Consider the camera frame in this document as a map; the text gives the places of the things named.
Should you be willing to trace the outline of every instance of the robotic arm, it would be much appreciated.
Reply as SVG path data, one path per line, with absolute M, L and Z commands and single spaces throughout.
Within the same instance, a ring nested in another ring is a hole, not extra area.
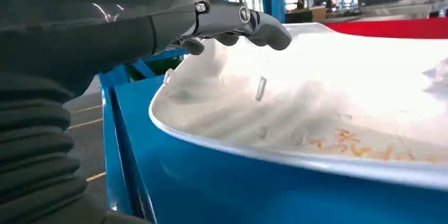
M 220 0 L 0 0 L 0 223 L 147 223 L 84 195 L 62 103 L 118 64 L 240 36 L 291 41 L 276 19 Z

